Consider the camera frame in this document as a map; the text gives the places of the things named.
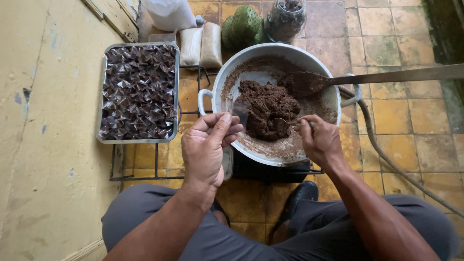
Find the leg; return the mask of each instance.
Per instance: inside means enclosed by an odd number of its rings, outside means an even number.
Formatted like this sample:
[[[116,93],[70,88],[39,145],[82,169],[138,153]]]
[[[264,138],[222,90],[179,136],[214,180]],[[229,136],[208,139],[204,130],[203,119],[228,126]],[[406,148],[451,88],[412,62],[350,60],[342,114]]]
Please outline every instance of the leg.
[[[118,195],[102,217],[106,249],[110,251],[127,233],[161,209],[175,193],[174,189],[140,184]],[[238,234],[220,223],[212,212],[207,213],[179,258],[227,261],[279,259],[273,248]]]
[[[417,229],[441,260],[458,253],[459,236],[444,213],[413,196],[384,198]],[[371,260],[341,200],[300,200],[287,235],[288,240],[273,247],[292,259]]]

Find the white pot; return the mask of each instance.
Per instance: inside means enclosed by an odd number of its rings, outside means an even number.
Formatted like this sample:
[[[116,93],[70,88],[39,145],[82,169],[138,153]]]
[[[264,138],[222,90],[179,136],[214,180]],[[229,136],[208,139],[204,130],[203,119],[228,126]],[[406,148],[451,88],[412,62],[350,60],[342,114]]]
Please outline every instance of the white pot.
[[[267,81],[271,83],[274,81],[275,83],[276,80],[273,79],[274,74],[268,74],[268,72],[263,71],[243,72],[237,79],[235,86],[229,91],[229,95],[232,99],[221,100],[221,93],[226,77],[240,64],[253,57],[263,55],[283,56],[304,71],[318,72],[324,76],[332,77],[332,74],[324,64],[316,57],[300,48],[279,43],[251,46],[235,54],[222,66],[214,82],[213,91],[203,89],[199,92],[198,108],[200,113],[205,115],[203,105],[203,97],[205,95],[212,98],[213,112],[232,112],[233,102],[240,94],[238,91],[240,79],[256,80],[262,85],[266,84]],[[354,85],[354,89],[356,96],[345,101],[341,100],[340,92],[336,86],[327,87],[322,91],[322,100],[324,104],[337,113],[337,126],[340,123],[342,107],[354,104],[361,98],[361,87],[359,85]],[[305,107],[307,107],[308,104],[300,100],[299,102],[303,107],[300,114],[304,115]],[[271,166],[289,166],[307,160],[301,147],[301,138],[293,131],[289,138],[280,139],[276,142],[266,142],[252,138],[244,133],[239,133],[237,141],[232,143],[232,146],[249,158]]]

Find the yellow wall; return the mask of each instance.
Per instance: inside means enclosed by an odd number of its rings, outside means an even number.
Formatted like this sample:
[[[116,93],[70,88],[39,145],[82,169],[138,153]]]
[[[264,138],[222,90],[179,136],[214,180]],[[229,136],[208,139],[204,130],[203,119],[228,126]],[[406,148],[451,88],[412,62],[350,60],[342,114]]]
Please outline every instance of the yellow wall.
[[[119,192],[94,129],[103,52],[123,39],[81,0],[3,1],[0,21],[0,259],[61,260],[101,237]]]

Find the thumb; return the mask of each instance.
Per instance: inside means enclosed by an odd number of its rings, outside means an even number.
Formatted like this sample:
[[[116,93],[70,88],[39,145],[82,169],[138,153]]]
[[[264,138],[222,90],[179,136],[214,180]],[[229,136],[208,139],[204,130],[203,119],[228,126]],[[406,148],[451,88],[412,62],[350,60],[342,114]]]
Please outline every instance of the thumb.
[[[303,140],[303,146],[312,146],[314,143],[313,130],[311,125],[305,119],[301,120],[301,139]]]
[[[224,115],[219,119],[219,121],[215,124],[211,134],[209,135],[208,139],[222,143],[222,139],[226,136],[227,131],[232,123],[232,116],[230,113],[226,112]]]

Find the aluminum tray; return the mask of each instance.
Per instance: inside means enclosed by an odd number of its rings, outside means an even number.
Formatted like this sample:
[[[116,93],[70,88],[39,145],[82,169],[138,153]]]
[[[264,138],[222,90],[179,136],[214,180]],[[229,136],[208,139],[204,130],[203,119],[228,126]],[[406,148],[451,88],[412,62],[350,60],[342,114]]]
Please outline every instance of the aluminum tray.
[[[103,63],[102,63],[102,74],[101,74],[101,81],[100,81],[100,98],[98,102],[98,115],[97,115],[97,126],[96,126],[96,131],[95,131],[95,136],[97,139],[103,143],[103,144],[135,144],[135,143],[163,143],[163,142],[170,142],[172,139],[177,134],[178,130],[178,118],[179,118],[179,56],[180,56],[180,49],[179,47],[173,43],[173,42],[152,42],[152,43],[132,43],[132,44],[114,44],[110,45],[108,48],[106,48],[104,54],[109,51],[112,48],[115,47],[132,47],[132,46],[161,46],[161,45],[167,45],[167,46],[172,46],[174,47],[177,52],[175,56],[175,73],[174,73],[174,109],[176,113],[176,117],[174,118],[174,131],[171,136],[169,136],[166,139],[137,139],[137,140],[102,140],[98,132],[100,131],[100,126],[102,124],[102,107],[103,107],[103,94],[102,94],[102,89],[103,89],[103,83],[106,82],[106,67],[108,66],[108,60],[103,58]]]

